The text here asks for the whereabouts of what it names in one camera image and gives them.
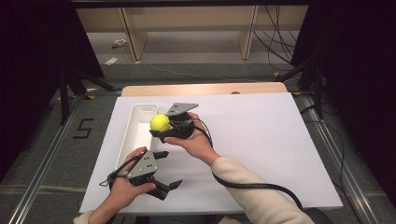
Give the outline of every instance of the metal gripper jaw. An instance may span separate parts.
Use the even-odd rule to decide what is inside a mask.
[[[131,172],[129,172],[127,178],[134,186],[139,186],[148,182],[154,183],[157,188],[148,192],[148,194],[164,200],[168,192],[172,189],[177,189],[182,182],[182,180],[178,180],[167,186],[154,178],[153,175],[158,168],[156,160],[166,158],[168,154],[169,152],[167,151],[153,153],[151,150],[148,150],[137,162]]]
[[[172,129],[164,132],[150,130],[151,135],[153,137],[160,138],[163,143],[165,143],[165,137],[177,137],[182,139],[189,138],[194,132],[194,123],[192,122],[192,118],[187,113],[187,111],[197,106],[198,104],[173,104],[166,113]]]

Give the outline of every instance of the white container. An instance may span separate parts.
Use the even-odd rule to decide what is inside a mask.
[[[134,105],[123,138],[116,169],[122,166],[129,153],[139,147],[157,151],[158,139],[149,132],[149,122],[158,113],[157,105]]]

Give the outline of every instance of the black cable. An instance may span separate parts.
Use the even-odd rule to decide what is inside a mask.
[[[345,145],[344,145],[344,141],[343,141],[342,135],[341,135],[341,134],[337,131],[337,129],[335,129],[332,125],[330,125],[330,124],[328,124],[328,123],[325,123],[325,122],[323,122],[323,121],[305,120],[304,122],[305,122],[305,123],[319,123],[319,124],[322,124],[322,125],[324,125],[324,126],[326,126],[326,127],[332,128],[332,129],[337,133],[338,138],[339,138],[340,141],[341,141],[341,149],[342,149],[341,166],[340,166],[340,176],[339,176],[339,179],[340,179],[340,182],[341,182],[341,186],[338,185],[338,184],[336,184],[334,181],[332,181],[332,183],[333,183],[337,188],[339,188],[339,189],[341,190],[341,192],[344,194],[344,196],[345,196],[345,198],[346,198],[346,201],[348,202],[348,204],[349,204],[349,206],[350,206],[350,208],[351,208],[351,210],[352,210],[352,212],[353,212],[355,218],[356,218],[356,219],[358,220],[358,222],[361,224],[361,219],[359,218],[358,213],[357,213],[356,210],[355,210],[355,207],[352,205],[352,202],[351,202],[351,201],[349,200],[349,198],[347,197],[347,191],[346,191],[345,186],[344,186],[343,173],[344,173],[344,164],[345,164],[344,161],[345,161],[345,155],[346,155],[345,153],[346,153],[346,151],[345,151]]]
[[[280,42],[283,43],[282,45],[282,49],[283,46],[285,46],[285,48],[288,50],[288,53],[290,54],[290,56],[292,57],[293,55],[291,54],[288,45],[286,44],[286,41],[283,39],[282,35],[280,34],[280,27],[279,27],[279,16],[280,16],[280,6],[276,6],[276,27],[277,27],[277,34],[279,35],[279,40]]]
[[[270,52],[273,53],[276,57],[278,57],[279,59],[285,61],[286,63],[290,63],[287,59],[283,58],[282,56],[280,56],[276,51],[274,51],[273,49],[271,49],[268,45],[266,45],[260,38],[259,36],[256,34],[256,32],[253,32],[253,34],[257,37],[257,39],[259,39],[259,41],[262,43],[262,45],[267,48],[268,53],[267,53],[267,57],[268,57],[268,63],[271,65],[271,67],[273,67],[275,70],[279,70],[279,71],[285,71],[285,72],[289,72],[291,70],[288,69],[281,69],[281,68],[277,68],[275,67],[270,60]]]
[[[210,135],[209,129],[207,128],[206,124],[201,119],[197,119],[197,120],[201,121],[204,124],[207,133],[203,129],[201,129],[201,128],[197,127],[197,126],[194,126],[194,128],[199,130],[200,132],[202,132],[207,137],[207,139],[209,140],[210,145],[213,147],[212,136]],[[297,206],[301,210],[303,210],[303,205],[301,204],[301,202],[298,199],[298,197],[291,190],[286,189],[286,188],[284,188],[282,186],[275,185],[275,184],[264,184],[264,183],[237,184],[237,183],[231,183],[231,182],[225,181],[225,180],[221,179],[220,177],[218,177],[218,176],[216,176],[214,174],[213,174],[213,176],[215,177],[215,179],[222,186],[225,186],[227,188],[232,188],[232,189],[275,189],[275,190],[280,190],[282,192],[287,193],[295,201]]]
[[[280,56],[276,51],[274,51],[273,49],[271,49],[267,44],[264,43],[264,41],[262,41],[259,36],[256,34],[256,32],[254,31],[253,34],[257,37],[257,39],[262,43],[262,45],[268,49],[268,53],[271,52],[273,53],[276,57],[278,57],[279,59],[283,60],[285,63],[290,63],[289,60],[285,59],[284,57]]]
[[[329,103],[322,102],[322,103],[320,103],[320,104],[321,104],[321,105],[327,105],[327,104],[329,104]],[[303,114],[303,113],[306,112],[307,110],[313,109],[313,108],[315,108],[315,105],[309,105],[307,108],[305,108],[305,109],[303,109],[302,111],[300,111],[300,114]]]
[[[205,132],[205,130],[203,130],[202,128],[199,128],[197,126],[194,126],[194,129],[196,129],[196,130],[200,131],[201,133],[203,133],[206,136],[207,140],[209,141],[210,146],[213,147],[212,139],[210,139],[209,135]]]
[[[291,31],[289,31],[289,34],[291,35],[291,37],[293,37],[294,41],[296,41],[296,42],[297,42],[297,39],[296,39],[296,37],[294,37],[294,35],[291,33]]]
[[[264,34],[265,34],[265,36],[267,36],[268,37],[268,39],[272,39],[272,37],[271,36],[269,36],[267,33],[265,33],[265,31],[262,31]],[[273,39],[273,41],[274,42],[276,42],[277,44],[283,44],[282,42],[279,42],[279,41],[277,41],[277,40],[275,40],[275,39]],[[290,44],[284,44],[284,45],[287,45],[287,46],[289,46],[289,47],[291,47],[291,48],[295,48],[293,45],[290,45]]]
[[[285,41],[283,40],[282,35],[281,35],[280,32],[279,32],[279,6],[276,6],[276,23],[274,22],[274,20],[273,20],[273,18],[272,18],[272,16],[271,16],[271,14],[270,14],[270,12],[269,12],[267,6],[265,6],[265,10],[267,11],[268,16],[270,17],[271,23],[273,24],[274,29],[275,29],[275,30],[274,30],[274,33],[273,33],[273,37],[272,37],[271,39],[274,39],[275,33],[277,33],[277,34],[279,35],[279,40],[280,40],[280,42],[286,44]],[[287,58],[289,59],[289,61],[290,61],[289,55],[288,55],[288,53],[286,52],[286,50],[284,49],[284,45],[282,45],[282,49],[284,50],[284,52],[285,52],[285,54],[286,54],[286,57],[287,57]]]
[[[208,134],[209,142],[211,143],[211,146],[213,147],[212,135],[210,134],[209,129],[207,128],[207,126],[206,126],[206,124],[204,123],[203,120],[201,120],[201,119],[197,119],[197,120],[199,120],[199,121],[204,125],[204,127],[205,127],[205,129],[206,129],[206,131],[207,131],[207,134]]]
[[[231,188],[231,189],[275,189],[275,190],[280,190],[282,192],[287,193],[295,201],[297,206],[301,210],[303,210],[303,205],[301,204],[301,202],[297,198],[297,196],[291,190],[286,189],[282,186],[274,185],[274,184],[264,184],[264,183],[237,184],[237,183],[231,183],[231,182],[225,181],[214,174],[213,174],[213,176],[222,186],[225,186],[225,187]]]
[[[143,155],[138,155],[138,156],[132,157],[131,159],[129,159],[128,161],[126,161],[125,163],[123,163],[123,164],[119,167],[119,169],[117,169],[116,171],[114,171],[113,173],[111,173],[110,175],[108,175],[108,176],[107,176],[107,179],[106,179],[105,181],[99,183],[99,185],[102,186],[102,187],[107,187],[108,183],[109,183],[109,182],[113,182],[113,181],[117,178],[117,174],[118,174],[126,165],[128,165],[128,164],[131,163],[132,161],[137,161],[137,160],[139,160],[139,159],[142,158],[142,157],[143,157]]]

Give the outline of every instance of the white table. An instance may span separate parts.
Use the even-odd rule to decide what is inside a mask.
[[[191,112],[206,123],[220,155],[238,159],[269,183],[290,189],[304,207],[342,206],[291,95],[259,93],[120,97],[80,212],[95,209],[109,193],[99,183],[115,169],[132,106],[156,104],[159,113],[166,113],[173,103],[199,104]],[[183,179],[183,183],[164,201],[141,195],[121,212],[152,216],[242,211],[203,162],[180,147],[160,142],[157,149],[170,154],[157,161],[156,179],[165,184]]]

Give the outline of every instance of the white sleeve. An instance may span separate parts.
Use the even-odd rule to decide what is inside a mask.
[[[90,215],[93,211],[89,211],[86,213],[81,214],[79,217],[75,217],[73,219],[74,224],[89,224],[90,222]]]
[[[232,183],[265,183],[236,160],[219,157],[212,164],[212,172],[219,178]],[[230,189],[226,188],[244,209],[248,219],[255,224],[314,223],[295,203],[273,189]]]

